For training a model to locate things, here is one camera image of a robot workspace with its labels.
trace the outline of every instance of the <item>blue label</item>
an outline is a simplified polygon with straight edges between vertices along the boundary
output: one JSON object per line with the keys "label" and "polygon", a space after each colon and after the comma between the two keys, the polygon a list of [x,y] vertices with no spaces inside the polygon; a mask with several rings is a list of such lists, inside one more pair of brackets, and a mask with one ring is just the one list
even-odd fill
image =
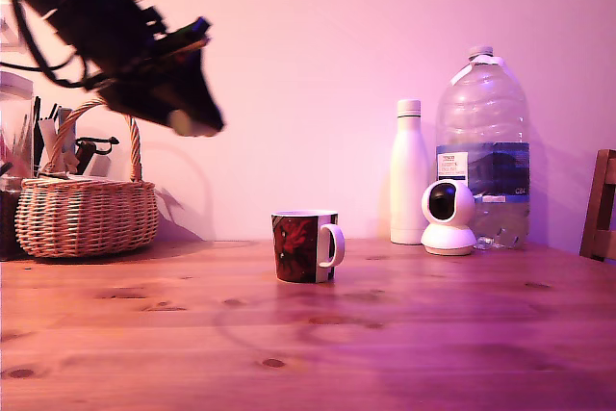
{"label": "blue label", "polygon": [[530,191],[530,156],[528,143],[461,143],[436,148],[437,155],[468,153],[466,175],[443,174],[438,179],[466,180],[475,201],[528,202]]}

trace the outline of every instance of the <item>basket handle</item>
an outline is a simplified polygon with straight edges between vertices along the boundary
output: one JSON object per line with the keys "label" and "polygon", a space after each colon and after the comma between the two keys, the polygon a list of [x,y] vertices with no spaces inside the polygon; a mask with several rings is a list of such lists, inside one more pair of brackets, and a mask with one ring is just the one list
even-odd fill
{"label": "basket handle", "polygon": [[[105,101],[102,99],[91,100],[87,103],[84,103],[75,111],[71,112],[70,115],[66,118],[66,121],[60,129],[58,129],[58,137],[56,138],[56,142],[54,143],[54,148],[51,153],[51,159],[47,166],[45,166],[45,172],[53,172],[56,167],[56,163],[60,158],[60,153],[62,152],[62,147],[64,144],[64,139],[68,132],[72,129],[73,125],[77,118],[85,113],[87,110],[91,110],[92,108],[96,108],[97,106],[106,105]],[[131,182],[140,182],[141,181],[141,138],[139,135],[139,127],[137,127],[137,122],[131,116],[124,116],[126,118],[126,122],[128,122],[128,126],[131,129]]]}

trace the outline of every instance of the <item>white bottle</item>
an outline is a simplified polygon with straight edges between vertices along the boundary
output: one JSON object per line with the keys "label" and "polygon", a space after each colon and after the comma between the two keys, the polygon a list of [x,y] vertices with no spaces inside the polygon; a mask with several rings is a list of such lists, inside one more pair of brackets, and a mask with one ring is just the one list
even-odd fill
{"label": "white bottle", "polygon": [[429,178],[421,114],[420,100],[398,102],[398,133],[390,166],[392,243],[420,244],[427,227],[422,212],[422,195]]}

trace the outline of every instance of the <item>wooden chair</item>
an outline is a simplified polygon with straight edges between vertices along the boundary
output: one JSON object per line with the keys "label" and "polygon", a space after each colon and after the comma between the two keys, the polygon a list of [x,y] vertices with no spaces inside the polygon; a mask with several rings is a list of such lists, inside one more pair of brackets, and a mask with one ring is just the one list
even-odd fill
{"label": "wooden chair", "polygon": [[609,231],[616,190],[616,151],[600,149],[581,238],[579,255],[595,260],[616,259],[616,231]]}

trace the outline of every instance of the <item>wicker basket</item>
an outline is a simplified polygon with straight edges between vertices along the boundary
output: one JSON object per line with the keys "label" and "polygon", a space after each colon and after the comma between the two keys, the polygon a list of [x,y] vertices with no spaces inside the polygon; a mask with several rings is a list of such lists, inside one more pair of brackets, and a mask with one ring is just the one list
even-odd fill
{"label": "wicker basket", "polygon": [[[58,162],[64,137],[94,100],[73,111],[62,125],[45,172]],[[34,257],[89,257],[131,250],[150,243],[158,229],[154,184],[141,180],[141,142],[131,129],[131,181],[40,177],[24,180],[15,215],[21,247]]]}

